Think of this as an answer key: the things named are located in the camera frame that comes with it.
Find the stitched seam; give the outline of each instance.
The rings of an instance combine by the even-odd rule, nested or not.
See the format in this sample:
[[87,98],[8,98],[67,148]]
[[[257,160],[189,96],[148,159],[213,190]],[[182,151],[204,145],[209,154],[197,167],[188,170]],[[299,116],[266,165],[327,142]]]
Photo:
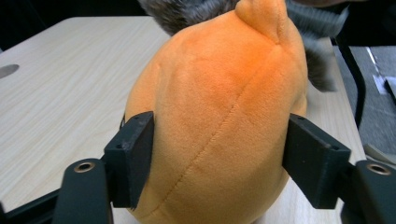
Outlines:
[[[275,48],[273,48],[268,55],[271,55],[272,52],[274,51]],[[201,156],[201,154],[203,154],[204,152],[206,152],[207,150],[207,146],[213,142],[213,140],[215,139],[215,136],[219,135],[219,131],[221,130],[222,126],[226,123],[226,121],[229,119],[229,117],[231,116],[231,114],[233,114],[233,112],[235,111],[235,106],[238,105],[238,101],[240,99],[240,97],[243,95],[243,93],[245,92],[247,86],[250,84],[251,80],[253,80],[259,73],[257,73],[257,71],[260,71],[261,68],[263,66],[265,66],[267,63],[267,60],[265,60],[265,62],[262,64],[262,66],[259,67],[258,70],[256,70],[256,74],[254,76],[252,76],[250,78],[250,80],[248,81],[248,83],[244,86],[244,88],[242,89],[241,93],[239,93],[239,95],[237,96],[237,99],[235,101],[235,103],[233,104],[233,106],[231,107],[230,111],[228,112],[227,116],[225,117],[225,119],[220,123],[219,128],[215,131],[215,133],[212,135],[212,137],[207,141],[207,143],[205,144],[205,146],[203,147],[203,149],[201,151],[199,151],[197,153],[197,155],[190,161],[189,165],[187,166],[187,168],[185,169],[184,173],[180,176],[180,178],[177,180],[176,184],[168,191],[168,193],[166,193],[165,197],[163,198],[163,200],[154,208],[154,210],[152,210],[150,213],[148,213],[147,215],[144,215],[140,218],[146,218],[146,217],[150,217],[151,215],[153,215],[155,212],[157,212],[161,206],[163,206],[163,204],[168,200],[169,196],[172,194],[172,192],[175,190],[175,188],[177,187],[177,185],[182,182],[183,177],[187,174],[187,172],[191,169],[191,167],[195,164],[195,161],[197,161],[197,159]]]

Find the plush toy ear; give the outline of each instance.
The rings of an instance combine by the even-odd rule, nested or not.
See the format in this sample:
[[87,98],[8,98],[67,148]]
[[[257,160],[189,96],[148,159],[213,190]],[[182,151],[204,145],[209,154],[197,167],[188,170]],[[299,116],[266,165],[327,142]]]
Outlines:
[[235,13],[250,27],[278,43],[288,30],[285,4],[285,1],[275,0],[243,0],[236,5]]

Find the floor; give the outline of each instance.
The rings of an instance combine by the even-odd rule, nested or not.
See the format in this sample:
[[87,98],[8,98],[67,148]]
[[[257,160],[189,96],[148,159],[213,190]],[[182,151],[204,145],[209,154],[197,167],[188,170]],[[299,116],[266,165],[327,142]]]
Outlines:
[[[396,155],[396,104],[390,94],[380,94],[374,76],[396,77],[396,47],[351,47],[366,83],[367,95],[359,129],[363,145],[372,145],[381,152]],[[352,75],[337,47],[338,65],[352,110],[357,90]]]

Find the plush toy seam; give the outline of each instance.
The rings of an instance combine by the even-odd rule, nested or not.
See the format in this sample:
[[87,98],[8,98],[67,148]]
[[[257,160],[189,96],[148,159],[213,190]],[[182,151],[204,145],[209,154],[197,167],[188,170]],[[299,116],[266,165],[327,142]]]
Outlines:
[[[274,45],[274,47],[271,49],[271,51],[268,53],[268,55],[271,55],[274,50],[276,49],[276,46],[278,45]],[[267,65],[267,60],[271,58],[270,56],[268,56],[266,58],[266,62],[262,63],[262,66],[260,66],[257,71],[261,71],[261,68],[265,65]],[[184,176],[187,174],[187,172],[191,169],[191,167],[195,164],[195,162],[200,158],[200,156],[206,152],[206,150],[208,149],[207,146],[210,145],[211,142],[213,142],[215,140],[215,137],[219,135],[219,131],[222,129],[223,125],[227,123],[227,120],[231,117],[231,115],[234,113],[236,106],[238,105],[238,101],[240,99],[240,97],[244,94],[245,90],[247,89],[247,86],[251,83],[251,80],[254,79],[254,77],[256,77],[259,74],[259,72],[256,72],[255,75],[253,75],[250,78],[250,81],[244,86],[244,88],[242,89],[242,91],[238,94],[237,99],[235,100],[235,103],[233,104],[233,106],[231,107],[230,111],[228,112],[227,116],[225,117],[225,119],[220,123],[219,127],[216,129],[215,133],[212,135],[212,137],[207,141],[207,143],[205,144],[205,146],[203,147],[203,149],[201,149],[201,151],[199,151],[196,156],[190,161],[189,165],[187,166],[187,168],[185,169],[184,173],[180,176],[180,178],[177,180],[177,182],[175,183],[175,185],[168,191],[168,193],[165,195],[165,197],[161,200],[161,202],[154,208],[154,210],[152,210],[150,213],[148,213],[147,215],[144,215],[142,217],[137,217],[139,219],[143,219],[143,218],[147,218],[152,216],[154,213],[156,213],[162,206],[163,204],[168,200],[169,196],[173,193],[173,191],[177,188],[177,185],[182,182],[182,179],[184,178]]]

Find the wooden table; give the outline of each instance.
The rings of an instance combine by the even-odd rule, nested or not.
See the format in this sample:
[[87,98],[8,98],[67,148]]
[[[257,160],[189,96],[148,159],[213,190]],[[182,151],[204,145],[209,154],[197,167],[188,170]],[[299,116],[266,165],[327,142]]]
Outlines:
[[[0,67],[20,66],[0,79],[0,200],[6,211],[61,185],[74,161],[100,158],[117,132],[127,95],[168,39],[148,17],[62,21],[0,54]],[[328,40],[324,45],[332,53]],[[343,81],[338,92],[309,87],[308,118],[364,159]],[[137,223],[114,209],[116,223]],[[339,223],[339,211],[313,209],[292,181],[255,223]]]

